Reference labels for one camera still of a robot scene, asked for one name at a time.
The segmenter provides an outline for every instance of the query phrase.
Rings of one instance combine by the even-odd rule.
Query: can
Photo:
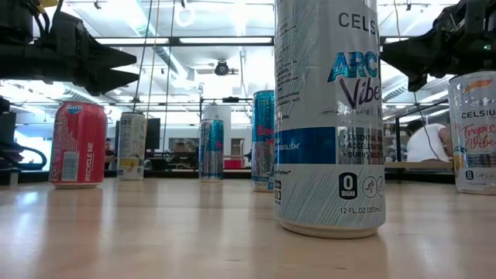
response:
[[[121,181],[141,181],[144,175],[146,117],[140,112],[124,112],[119,123],[117,177]]]
[[[385,221],[377,2],[276,3],[277,217],[304,235],[371,236]]]
[[[456,187],[496,195],[496,71],[455,77],[448,91]]]
[[[253,95],[251,180],[254,191],[274,191],[269,184],[274,164],[275,92],[258,91]]]
[[[64,102],[53,126],[50,182],[56,188],[94,188],[104,177],[107,115],[87,102]]]
[[[205,119],[200,123],[198,169],[201,182],[224,179],[224,122]]]

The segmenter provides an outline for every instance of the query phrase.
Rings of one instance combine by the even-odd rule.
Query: red object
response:
[[[226,170],[239,170],[243,168],[242,160],[224,160],[224,168]]]
[[[107,116],[103,107],[64,102],[55,116],[50,182],[97,185],[105,171]]]

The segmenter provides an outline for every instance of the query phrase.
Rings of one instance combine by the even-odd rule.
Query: aluminum can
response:
[[[274,164],[274,98],[271,90],[253,95],[251,180],[254,191],[274,191],[274,184],[269,184]]]
[[[117,177],[121,181],[141,181],[144,175],[146,117],[139,112],[124,112],[119,123]]]
[[[201,182],[224,179],[224,122],[205,119],[200,123],[199,175]]]
[[[100,105],[64,102],[53,128],[50,182],[56,188],[94,188],[104,178],[107,115]]]
[[[277,216],[304,235],[371,236],[386,212],[377,2],[276,3]]]
[[[456,187],[463,193],[496,195],[496,72],[453,78],[449,112]]]

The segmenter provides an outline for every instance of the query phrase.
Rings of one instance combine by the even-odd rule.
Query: desk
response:
[[[299,236],[249,180],[146,179],[0,195],[0,277],[492,279],[494,197],[387,184],[387,223],[359,240]]]

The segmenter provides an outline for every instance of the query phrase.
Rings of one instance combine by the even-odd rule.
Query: energy drink can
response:
[[[277,1],[277,216],[350,239],[385,221],[377,2]]]
[[[449,86],[456,187],[496,195],[496,72],[465,74]]]
[[[107,116],[103,107],[64,102],[53,127],[50,182],[56,188],[94,188],[104,178]]]
[[[119,127],[117,177],[121,181],[141,181],[144,175],[146,117],[124,112]]]
[[[274,164],[274,91],[259,91],[253,96],[251,180],[254,191],[274,191],[269,184]]]
[[[200,123],[199,175],[201,182],[224,179],[224,122],[202,120]]]

